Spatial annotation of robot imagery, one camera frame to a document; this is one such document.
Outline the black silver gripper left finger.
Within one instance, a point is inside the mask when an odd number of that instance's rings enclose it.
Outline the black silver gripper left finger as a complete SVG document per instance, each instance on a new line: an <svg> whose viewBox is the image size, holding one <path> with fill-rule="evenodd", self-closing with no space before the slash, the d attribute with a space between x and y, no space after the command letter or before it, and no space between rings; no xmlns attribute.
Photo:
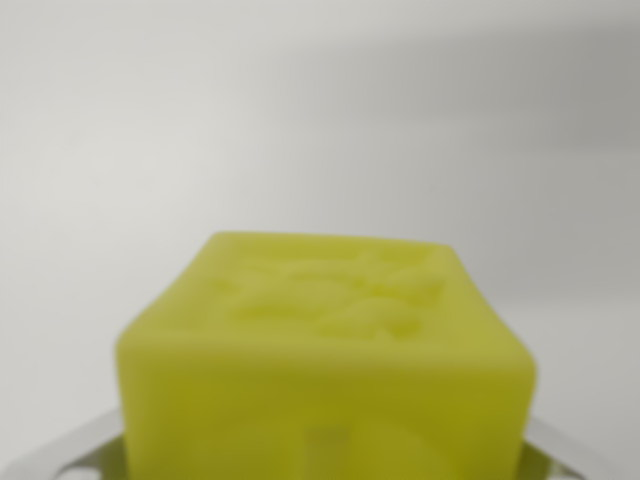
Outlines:
<svg viewBox="0 0 640 480"><path fill-rule="evenodd" d="M39 447L21 461L21 479L61 479L86 469L96 479L128 479L119 409L108 411Z"/></svg>

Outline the black silver gripper right finger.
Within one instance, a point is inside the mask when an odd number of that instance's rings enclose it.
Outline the black silver gripper right finger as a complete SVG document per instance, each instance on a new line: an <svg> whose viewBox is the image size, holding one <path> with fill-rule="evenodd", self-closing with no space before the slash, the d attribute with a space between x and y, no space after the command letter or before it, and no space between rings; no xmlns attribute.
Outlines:
<svg viewBox="0 0 640 480"><path fill-rule="evenodd" d="M526 428L516 478L595 479L589 451L550 424L532 418Z"/></svg>

